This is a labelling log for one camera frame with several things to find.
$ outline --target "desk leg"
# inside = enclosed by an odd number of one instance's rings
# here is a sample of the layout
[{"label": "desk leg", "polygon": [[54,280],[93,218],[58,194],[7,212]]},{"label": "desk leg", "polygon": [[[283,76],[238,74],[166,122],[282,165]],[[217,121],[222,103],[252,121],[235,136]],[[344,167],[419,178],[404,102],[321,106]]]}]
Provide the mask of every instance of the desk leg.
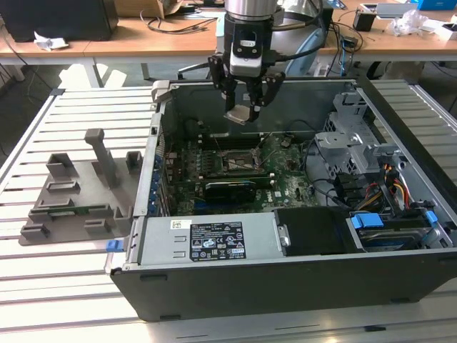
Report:
[{"label": "desk leg", "polygon": [[151,77],[149,76],[149,68],[147,63],[141,64],[141,71],[143,72],[143,79],[149,80]]},{"label": "desk leg", "polygon": [[87,78],[92,88],[103,88],[103,82],[101,80],[99,70],[96,64],[88,63],[84,64],[86,69]]},{"label": "desk leg", "polygon": [[22,74],[21,66],[4,66],[4,67],[10,73],[10,75],[14,76],[16,81],[23,81],[26,79],[24,74]]}]

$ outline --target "white paper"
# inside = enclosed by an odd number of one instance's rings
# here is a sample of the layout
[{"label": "white paper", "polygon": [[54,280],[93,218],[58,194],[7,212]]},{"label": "white paper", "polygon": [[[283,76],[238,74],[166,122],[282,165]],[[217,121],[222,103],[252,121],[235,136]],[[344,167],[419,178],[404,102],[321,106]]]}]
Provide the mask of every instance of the white paper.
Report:
[{"label": "white paper", "polygon": [[46,38],[35,32],[34,43],[43,50],[51,51],[54,49],[66,48],[68,44],[63,38]]},{"label": "white paper", "polygon": [[177,229],[190,229],[191,228],[192,221],[191,220],[172,220],[170,222],[170,229],[171,230],[177,230]]},{"label": "white paper", "polygon": [[443,24],[446,24],[446,22],[435,19],[427,19],[419,28],[424,31],[434,32],[438,27],[443,26]]}]

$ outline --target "black plastic cover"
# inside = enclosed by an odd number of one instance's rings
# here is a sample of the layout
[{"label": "black plastic cover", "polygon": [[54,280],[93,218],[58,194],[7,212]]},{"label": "black plastic cover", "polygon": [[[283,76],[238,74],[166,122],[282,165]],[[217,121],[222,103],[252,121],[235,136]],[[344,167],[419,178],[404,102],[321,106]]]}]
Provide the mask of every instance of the black plastic cover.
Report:
[{"label": "black plastic cover", "polygon": [[350,254],[357,252],[346,223],[347,211],[338,207],[300,207],[274,211],[276,224],[288,232],[286,256]]}]

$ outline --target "barcode sticker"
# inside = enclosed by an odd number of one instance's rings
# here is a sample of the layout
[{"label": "barcode sticker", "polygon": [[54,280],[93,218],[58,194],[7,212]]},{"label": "barcode sticker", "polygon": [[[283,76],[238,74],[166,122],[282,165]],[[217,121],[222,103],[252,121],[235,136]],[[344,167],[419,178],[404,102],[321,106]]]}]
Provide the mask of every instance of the barcode sticker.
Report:
[{"label": "barcode sticker", "polygon": [[170,229],[177,230],[177,229],[190,229],[192,221],[189,219],[180,219],[180,220],[172,220],[170,222]]}]

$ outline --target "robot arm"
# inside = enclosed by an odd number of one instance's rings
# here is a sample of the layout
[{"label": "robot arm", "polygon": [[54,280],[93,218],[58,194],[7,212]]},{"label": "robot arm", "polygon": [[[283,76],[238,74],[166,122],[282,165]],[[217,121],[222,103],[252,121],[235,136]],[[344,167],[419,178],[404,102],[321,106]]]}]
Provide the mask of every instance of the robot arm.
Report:
[{"label": "robot arm", "polygon": [[[273,31],[303,26],[274,26],[274,16],[279,10],[277,0],[226,0],[224,53],[222,56],[209,57],[209,68],[214,86],[226,100],[227,117],[240,124],[255,121],[261,107],[268,106],[274,100],[286,78],[282,72],[266,76],[270,66],[277,61],[287,60],[271,50],[271,37]],[[264,77],[265,93],[262,88]],[[246,83],[251,102],[249,109],[236,105],[238,81]]]}]

